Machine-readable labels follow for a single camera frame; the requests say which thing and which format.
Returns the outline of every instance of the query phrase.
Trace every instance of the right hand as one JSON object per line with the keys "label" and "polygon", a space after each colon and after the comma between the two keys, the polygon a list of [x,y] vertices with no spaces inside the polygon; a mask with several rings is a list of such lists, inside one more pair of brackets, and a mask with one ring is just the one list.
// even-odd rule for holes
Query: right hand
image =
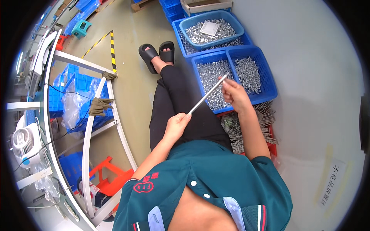
{"label": "right hand", "polygon": [[244,87],[234,80],[225,79],[222,82],[222,93],[225,102],[231,103],[237,113],[242,113],[248,109],[248,106],[251,106],[250,99]]}

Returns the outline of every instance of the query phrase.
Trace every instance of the person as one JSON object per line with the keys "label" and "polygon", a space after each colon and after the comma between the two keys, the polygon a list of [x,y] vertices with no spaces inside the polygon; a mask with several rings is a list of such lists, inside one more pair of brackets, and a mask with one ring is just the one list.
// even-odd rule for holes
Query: person
{"label": "person", "polygon": [[139,53],[160,73],[150,121],[151,153],[122,188],[113,231],[284,230],[289,190],[275,169],[244,88],[225,79],[222,93],[238,113],[244,155],[233,154],[219,119],[174,67],[174,46]]}

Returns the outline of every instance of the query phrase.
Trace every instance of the floor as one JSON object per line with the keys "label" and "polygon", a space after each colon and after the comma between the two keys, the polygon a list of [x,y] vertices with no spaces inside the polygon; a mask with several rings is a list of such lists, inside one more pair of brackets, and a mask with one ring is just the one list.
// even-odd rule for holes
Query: floor
{"label": "floor", "polygon": [[[113,83],[113,90],[125,136],[139,166],[150,153],[149,122],[157,86],[156,81],[160,76],[148,71],[138,54],[138,47],[141,44],[150,43],[158,48],[164,41],[173,41],[176,46],[175,65],[181,67],[189,75],[193,73],[188,71],[191,68],[179,52],[172,26],[165,18],[158,1],[150,3],[148,7],[136,13],[131,9],[130,0],[109,0],[103,7],[106,5],[108,6],[90,20],[92,26],[88,29],[87,35],[80,40],[74,36],[70,37],[64,43],[63,52],[82,57],[101,37],[111,30],[114,31],[118,78]],[[112,69],[109,36],[94,47],[84,57],[84,60]],[[51,72],[51,81],[63,71],[65,66],[64,62],[55,63]],[[83,68],[80,68],[80,73],[101,78],[96,72]],[[64,134],[65,128],[60,127],[60,133]],[[74,134],[58,140],[55,142],[57,152],[64,151],[77,140]],[[82,151],[82,145],[70,150],[66,155],[77,151]],[[114,127],[91,139],[90,164],[96,166],[107,156],[111,156],[113,158],[111,163],[121,169],[131,168]],[[103,175],[106,175],[108,179],[114,178],[110,173],[103,172]]]}

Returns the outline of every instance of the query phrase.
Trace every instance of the plastic stool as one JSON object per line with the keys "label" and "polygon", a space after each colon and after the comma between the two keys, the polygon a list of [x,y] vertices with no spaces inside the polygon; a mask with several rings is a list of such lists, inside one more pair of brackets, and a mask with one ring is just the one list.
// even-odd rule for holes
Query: plastic stool
{"label": "plastic stool", "polygon": [[85,20],[80,20],[76,25],[74,26],[72,30],[72,34],[75,35],[78,39],[85,37],[87,34],[87,29],[89,26],[91,26],[92,23],[85,21]]}
{"label": "plastic stool", "polygon": [[69,36],[63,36],[61,35],[58,39],[58,42],[57,42],[57,47],[56,47],[56,50],[57,51],[62,51],[63,50],[63,43],[64,43],[64,40],[66,40]]}
{"label": "plastic stool", "polygon": [[[128,179],[132,177],[134,174],[134,170],[130,169],[128,171],[123,171],[117,166],[109,163],[112,160],[112,157],[108,156],[103,162],[101,162],[98,166],[96,166],[93,170],[89,172],[89,177],[91,178],[96,171],[99,173],[99,184],[97,185],[100,188],[101,192],[107,196],[113,196],[116,194],[126,183]],[[114,172],[117,177],[111,182],[108,182],[108,178],[103,180],[102,169],[106,167],[107,169]]]}

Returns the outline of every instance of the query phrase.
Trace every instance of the teal stool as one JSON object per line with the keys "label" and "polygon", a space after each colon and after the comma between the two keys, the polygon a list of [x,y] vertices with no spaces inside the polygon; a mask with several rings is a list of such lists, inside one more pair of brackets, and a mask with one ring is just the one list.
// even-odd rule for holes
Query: teal stool
{"label": "teal stool", "polygon": [[72,34],[75,35],[78,39],[85,37],[87,34],[87,29],[89,26],[91,26],[92,23],[85,21],[85,20],[80,20],[76,25],[74,26],[72,30]]}

